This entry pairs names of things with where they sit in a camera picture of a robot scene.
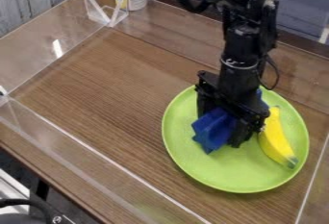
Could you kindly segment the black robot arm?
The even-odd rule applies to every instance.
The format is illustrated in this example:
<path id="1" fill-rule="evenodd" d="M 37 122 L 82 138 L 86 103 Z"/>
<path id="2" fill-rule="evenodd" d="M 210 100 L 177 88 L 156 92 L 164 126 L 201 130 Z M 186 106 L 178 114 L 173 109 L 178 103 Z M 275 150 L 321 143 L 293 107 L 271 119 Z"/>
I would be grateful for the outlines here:
<path id="1" fill-rule="evenodd" d="M 194 141 L 208 153 L 225 144 L 240 147 L 259 133 L 271 108 L 263 91 L 265 67 L 275 62 L 269 52 L 277 46 L 279 0 L 178 0 L 193 13 L 222 7 L 225 48 L 217 74 L 198 72 Z"/>

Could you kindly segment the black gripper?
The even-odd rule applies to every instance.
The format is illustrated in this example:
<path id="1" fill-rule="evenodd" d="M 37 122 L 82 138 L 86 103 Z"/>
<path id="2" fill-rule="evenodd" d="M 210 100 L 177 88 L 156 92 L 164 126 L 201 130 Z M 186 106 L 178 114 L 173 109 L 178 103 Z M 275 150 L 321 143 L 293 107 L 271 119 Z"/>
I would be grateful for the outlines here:
<path id="1" fill-rule="evenodd" d="M 230 102 L 244 103 L 256 95 L 256 91 L 260 89 L 264 67 L 265 63 L 261 60 L 237 62 L 233 59 L 222 59 L 218 74 L 206 70 L 198 72 L 200 81 L 196 87 L 214 92 L 216 96 Z M 216 108 L 216 100 L 200 94 L 197 97 L 198 116 L 202 117 Z M 260 132 L 263 121 L 260 115 L 241 116 L 233 114 L 233 117 L 236 123 L 228 144 L 233 148 L 240 148 L 253 134 Z"/>

